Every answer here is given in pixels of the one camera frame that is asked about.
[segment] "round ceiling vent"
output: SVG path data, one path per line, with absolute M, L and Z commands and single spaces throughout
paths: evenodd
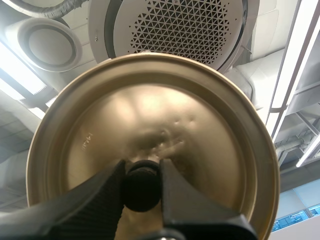
M 6 36 L 24 59 L 46 71 L 68 71 L 82 56 L 77 36 L 52 19 L 30 18 L 15 23 L 6 29 Z
M 258 7 L 253 0 L 92 1 L 90 43 L 97 62 L 150 51 L 223 72 L 249 40 Z

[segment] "black rubber knob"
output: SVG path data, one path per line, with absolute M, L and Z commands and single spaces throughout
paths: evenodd
M 154 208 L 161 198 L 158 163 L 150 160 L 136 162 L 122 183 L 124 205 L 135 212 Z

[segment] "white wall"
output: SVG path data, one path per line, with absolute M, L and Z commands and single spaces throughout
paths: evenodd
M 319 240 L 320 216 L 287 226 L 271 233 L 269 240 Z
M 307 208 L 320 204 L 320 179 L 296 187 L 294 190 Z
M 296 213 L 300 210 L 305 209 L 306 206 L 299 199 L 295 191 L 289 190 L 282 192 L 279 198 L 278 211 L 276 213 L 276 219 L 285 217 L 287 215 Z
M 320 179 L 282 192 L 276 219 L 320 204 Z

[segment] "ceiling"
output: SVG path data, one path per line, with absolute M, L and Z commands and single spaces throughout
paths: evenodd
M 61 2 L 61 0 L 24 1 L 39 7 L 55 6 Z M 294 2 L 292 0 L 260 1 L 256 27 L 251 41 L 248 46 L 246 46 L 252 54 L 250 54 L 249 51 L 244 51 L 234 67 L 237 65 L 243 66 L 248 62 L 260 59 L 259 62 L 257 62 L 258 64 L 254 66 L 253 71 L 249 74 L 249 78 L 254 77 L 259 81 L 263 79 L 263 82 L 261 82 L 262 87 L 273 82 L 275 83 L 277 79 L 281 57 L 283 55 L 281 51 L 285 48 L 288 40 L 297 1 L 298 0 L 294 0 Z M 66 72 L 49 72 L 33 65 L 29 66 L 37 73 L 40 79 L 58 92 L 74 78 L 97 65 L 89 42 L 89 4 L 87 1 L 82 7 L 71 11 L 63 17 L 73 33 L 79 38 L 82 45 L 83 54 L 77 66 Z M 26 18 L 28 17 L 0 2 L 0 40 L 6 42 L 5 37 L 1 34 L 6 26 Z M 314 49 L 311 51 L 308 61 L 309 64 L 307 64 L 301 76 L 296 94 L 289 106 L 288 115 L 285 117 L 275 140 L 276 147 L 294 141 L 303 135 L 311 134 L 307 125 L 295 114 L 298 111 L 300 111 L 311 124 L 314 124 L 315 128 L 320 129 L 320 105 L 318 104 L 320 103 L 320 61 L 318 61 L 320 50 L 318 48 L 320 49 L 319 45 L 315 44 Z M 266 64 L 263 58 L 273 53 L 278 53 L 280 58 L 276 61 L 276 64 L 275 61 L 271 61 L 273 65 L 271 63 Z M 268 73 L 272 70 L 274 72 L 267 75 L 266 71 L 261 70 L 262 68 L 267 69 Z M 36 131 L 37 125 L 40 122 L 37 117 L 23 106 L 11 98 L 9 99 L 0 91 L 0 100 L 1 99 L 3 101 L 0 101 L 0 163 L 14 154 L 23 152 L 29 148 L 33 133 Z M 280 168 L 282 172 L 282 191 L 320 178 L 320 161 L 314 161 L 299 169 L 294 167 L 295 163 L 301 157 L 301 154 L 302 150 L 297 148 L 290 151 L 284 159 Z

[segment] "air duct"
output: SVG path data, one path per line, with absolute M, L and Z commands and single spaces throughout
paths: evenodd
M 39 7 L 26 3 L 22 0 L 2 0 L 5 4 L 20 13 L 34 18 L 58 19 L 67 15 L 73 9 L 81 7 L 88 0 L 64 0 L 52 7 Z

